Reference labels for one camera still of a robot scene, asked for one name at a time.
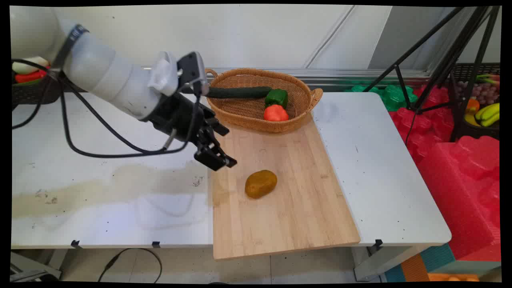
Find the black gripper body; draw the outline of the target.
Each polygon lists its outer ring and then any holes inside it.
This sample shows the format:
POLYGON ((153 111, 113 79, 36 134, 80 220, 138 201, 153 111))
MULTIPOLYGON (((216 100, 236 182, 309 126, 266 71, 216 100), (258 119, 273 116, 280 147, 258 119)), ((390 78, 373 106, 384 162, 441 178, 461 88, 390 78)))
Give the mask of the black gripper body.
POLYGON ((175 93, 170 97, 162 96, 161 100, 147 118, 156 130, 167 135, 176 131, 175 139, 180 142, 191 142, 197 144, 198 133, 201 129, 211 128, 218 131, 219 121, 214 111, 199 103, 194 112, 194 102, 175 93))

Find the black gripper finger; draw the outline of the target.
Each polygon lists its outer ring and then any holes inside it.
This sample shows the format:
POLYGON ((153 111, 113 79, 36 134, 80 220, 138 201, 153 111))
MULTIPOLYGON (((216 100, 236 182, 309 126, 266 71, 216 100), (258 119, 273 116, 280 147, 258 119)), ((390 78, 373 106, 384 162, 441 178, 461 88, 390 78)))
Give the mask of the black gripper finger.
POLYGON ((213 134, 197 134, 194 142, 197 151, 194 158, 213 171, 220 168, 232 168, 236 166, 237 160, 227 155, 220 147, 220 143, 213 134))
POLYGON ((225 136, 229 133, 229 129, 226 126, 223 126, 221 122, 215 117, 206 118, 207 126, 212 129, 212 131, 218 133, 221 136, 225 136))

